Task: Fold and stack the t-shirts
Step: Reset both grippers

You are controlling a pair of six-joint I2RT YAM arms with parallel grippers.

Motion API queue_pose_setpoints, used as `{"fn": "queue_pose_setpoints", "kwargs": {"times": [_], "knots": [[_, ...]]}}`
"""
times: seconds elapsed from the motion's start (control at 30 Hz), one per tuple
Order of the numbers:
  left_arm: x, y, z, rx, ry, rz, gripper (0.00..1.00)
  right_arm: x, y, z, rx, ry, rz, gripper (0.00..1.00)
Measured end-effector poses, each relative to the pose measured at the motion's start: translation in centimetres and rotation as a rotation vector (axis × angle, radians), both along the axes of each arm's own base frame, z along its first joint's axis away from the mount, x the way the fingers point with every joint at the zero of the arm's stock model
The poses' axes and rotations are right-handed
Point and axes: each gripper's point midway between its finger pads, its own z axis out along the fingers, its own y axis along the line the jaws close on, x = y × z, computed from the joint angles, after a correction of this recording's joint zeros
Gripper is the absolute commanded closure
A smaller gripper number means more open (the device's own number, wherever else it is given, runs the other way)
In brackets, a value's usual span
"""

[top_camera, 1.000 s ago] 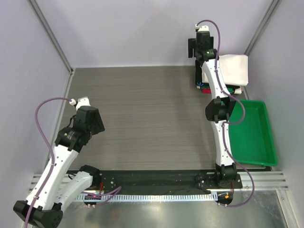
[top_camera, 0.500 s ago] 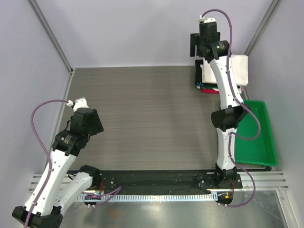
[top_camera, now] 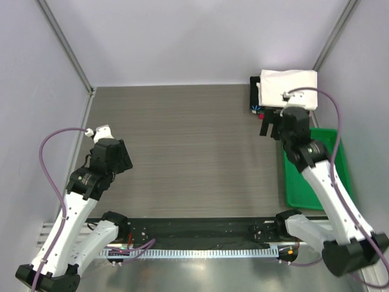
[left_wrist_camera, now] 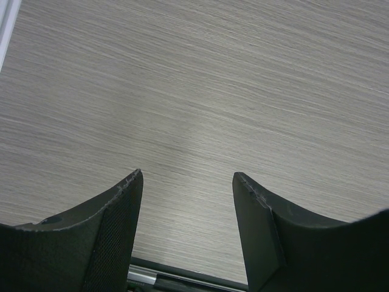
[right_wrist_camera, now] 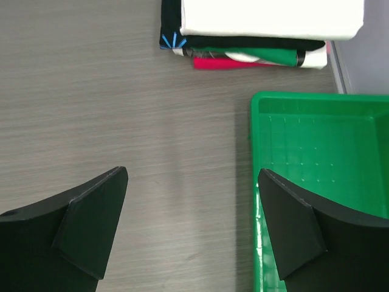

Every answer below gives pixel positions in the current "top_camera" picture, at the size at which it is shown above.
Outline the white t-shirt red print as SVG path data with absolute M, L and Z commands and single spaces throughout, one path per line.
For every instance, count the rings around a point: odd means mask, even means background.
M 283 94 L 297 88 L 316 88 L 317 71 L 288 70 L 272 71 L 262 70 L 260 80 L 255 82 L 254 88 L 258 90 L 256 97 L 259 106 L 284 108 L 287 101 Z

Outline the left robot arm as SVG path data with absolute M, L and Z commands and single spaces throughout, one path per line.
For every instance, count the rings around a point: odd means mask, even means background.
M 94 257 L 106 245 L 129 237 L 127 217 L 108 211 L 81 243 L 76 242 L 103 192 L 116 175 L 132 167 L 123 140 L 99 139 L 90 150 L 89 165 L 71 174 L 64 207 L 46 242 L 30 264 L 18 267 L 15 277 L 32 291 L 76 291 Z

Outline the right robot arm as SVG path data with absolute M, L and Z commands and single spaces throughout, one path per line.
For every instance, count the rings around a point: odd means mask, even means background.
M 312 138 L 309 114 L 304 108 L 267 108 L 260 136 L 280 141 L 287 160 L 315 192 L 332 226 L 329 231 L 296 209 L 276 214 L 274 233 L 280 240 L 296 237 L 316 252 L 337 276 L 384 260 L 388 236 L 376 233 L 357 210 L 344 188 L 326 145 Z

